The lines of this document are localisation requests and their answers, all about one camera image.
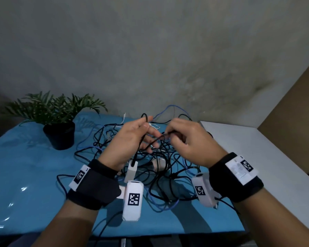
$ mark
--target potted plant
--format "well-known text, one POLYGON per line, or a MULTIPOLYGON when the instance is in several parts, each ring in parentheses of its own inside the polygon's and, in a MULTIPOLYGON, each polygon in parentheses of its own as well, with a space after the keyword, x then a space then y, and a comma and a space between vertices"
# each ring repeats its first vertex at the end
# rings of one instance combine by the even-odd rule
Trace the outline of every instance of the potted plant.
POLYGON ((5 107, 6 114, 24 118, 21 124, 27 122, 43 124, 43 132, 53 148, 57 150, 65 150, 73 146, 75 130, 73 119, 83 108, 88 107, 100 113, 99 108, 103 107, 108 111, 104 102, 94 99, 94 95, 89 94, 83 97, 72 94, 72 98, 62 94, 54 98, 53 95, 49 96, 49 92, 44 95, 40 92, 25 96, 22 99, 28 100, 26 102, 17 99, 8 103, 5 107))

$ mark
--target black plant pot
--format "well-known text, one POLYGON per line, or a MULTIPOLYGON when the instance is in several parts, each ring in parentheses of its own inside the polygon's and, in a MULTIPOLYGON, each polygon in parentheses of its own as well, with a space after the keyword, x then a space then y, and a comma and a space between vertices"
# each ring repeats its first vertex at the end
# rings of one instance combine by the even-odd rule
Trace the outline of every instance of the black plant pot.
POLYGON ((74 130, 75 124, 72 121, 43 127, 43 132, 56 150, 65 150, 73 146, 74 130))

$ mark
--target concrete wall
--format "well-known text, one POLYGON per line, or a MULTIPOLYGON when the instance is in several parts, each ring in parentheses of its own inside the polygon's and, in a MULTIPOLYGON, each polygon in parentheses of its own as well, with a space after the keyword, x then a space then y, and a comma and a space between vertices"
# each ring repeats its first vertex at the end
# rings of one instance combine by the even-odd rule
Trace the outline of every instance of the concrete wall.
POLYGON ((309 173, 309 67, 260 125, 259 131, 309 173))
POLYGON ((257 127, 307 66, 309 0, 0 0, 0 100, 94 93, 116 115, 257 127))

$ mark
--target forearm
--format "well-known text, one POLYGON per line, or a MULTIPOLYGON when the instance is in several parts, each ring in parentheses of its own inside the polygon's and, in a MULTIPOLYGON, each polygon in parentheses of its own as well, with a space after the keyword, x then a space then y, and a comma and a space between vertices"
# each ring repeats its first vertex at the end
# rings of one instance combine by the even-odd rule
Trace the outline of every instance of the forearm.
POLYGON ((235 207, 259 246, 309 246, 309 229, 266 189, 235 207))
POLYGON ((86 246, 98 213, 67 200, 32 246, 86 246))

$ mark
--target table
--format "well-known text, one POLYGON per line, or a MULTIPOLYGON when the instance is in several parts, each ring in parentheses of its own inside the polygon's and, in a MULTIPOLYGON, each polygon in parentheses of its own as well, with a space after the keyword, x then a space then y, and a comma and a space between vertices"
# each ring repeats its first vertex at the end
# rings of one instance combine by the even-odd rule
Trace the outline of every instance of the table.
MULTIPOLYGON (((85 161, 74 157, 76 144, 85 139, 96 124, 121 123, 122 118, 87 112, 75 118, 75 145, 67 150, 52 148, 43 126, 26 123, 9 130, 0 138, 0 235, 41 232, 64 203, 58 174, 75 175, 85 161)), ((91 137, 82 146, 92 145, 91 137)), ((68 187, 71 178, 62 178, 68 187)), ((99 211, 94 230, 98 235, 110 218, 123 208, 116 199, 99 211)), ((138 222, 122 221, 116 216, 103 232, 103 237, 243 231, 234 210, 220 203, 218 209, 206 208, 198 200, 179 202, 173 210, 155 212, 145 200, 138 222)))
POLYGON ((256 128, 201 121, 228 152, 259 170, 265 188, 309 228, 309 176, 256 128))

